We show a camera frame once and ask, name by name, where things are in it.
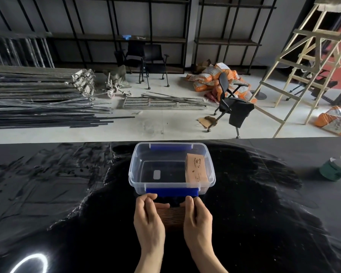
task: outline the plastic storage box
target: plastic storage box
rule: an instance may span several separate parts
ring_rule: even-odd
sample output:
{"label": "plastic storage box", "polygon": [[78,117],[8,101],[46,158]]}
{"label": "plastic storage box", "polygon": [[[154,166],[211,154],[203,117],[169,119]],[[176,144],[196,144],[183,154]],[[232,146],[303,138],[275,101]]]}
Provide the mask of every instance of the plastic storage box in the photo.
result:
{"label": "plastic storage box", "polygon": [[[205,156],[208,183],[186,183],[187,153]],[[138,143],[129,169],[129,183],[137,194],[157,193],[165,196],[205,194],[216,182],[210,153],[202,143]]]}

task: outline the white floor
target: white floor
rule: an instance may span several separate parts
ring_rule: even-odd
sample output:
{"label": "white floor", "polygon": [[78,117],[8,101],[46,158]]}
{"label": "white floor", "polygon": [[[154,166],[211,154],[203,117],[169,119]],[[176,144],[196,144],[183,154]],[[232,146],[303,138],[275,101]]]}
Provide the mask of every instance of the white floor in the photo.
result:
{"label": "white floor", "polygon": [[[252,75],[243,78],[252,85],[253,89],[259,84],[264,70],[254,70]],[[193,90],[191,82],[184,81],[185,75],[168,75],[170,87],[165,87],[166,80],[160,80],[161,75],[150,75],[150,86],[152,92],[158,92],[173,96],[182,97],[202,97],[204,93],[197,93]],[[127,80],[133,86],[130,90],[133,96],[140,96],[141,93],[148,92],[146,83],[138,84],[136,74],[127,75]],[[276,74],[268,82],[278,88],[283,88],[285,78]],[[277,108],[274,102],[279,93],[263,87],[262,91],[268,96],[266,100],[258,101],[257,105],[268,110],[278,118],[284,118],[294,101],[282,101]],[[305,100],[312,101],[313,97],[309,92],[305,94]],[[228,124],[228,116],[225,115],[219,120],[217,126],[207,133],[206,129],[200,125],[197,118],[213,115],[214,109],[187,111],[187,110],[143,110],[140,115],[135,113],[140,110],[117,109],[121,97],[117,96],[109,104],[114,108],[111,116],[135,116],[134,119],[115,119],[114,123],[107,126],[87,127],[87,128],[30,128],[30,129],[0,129],[0,144],[10,143],[57,143],[57,142],[110,142],[110,141],[146,141],[146,140],[201,140],[201,139],[232,139],[236,137],[236,130]],[[320,102],[318,110],[313,115],[307,125],[304,121],[310,111],[310,107],[300,104],[294,110],[288,122],[284,125],[277,137],[328,137],[335,136],[332,133],[315,127],[312,123],[315,118],[330,106],[326,101]],[[273,119],[262,114],[258,110],[253,110],[240,129],[241,138],[271,138],[278,129],[279,124]]]}

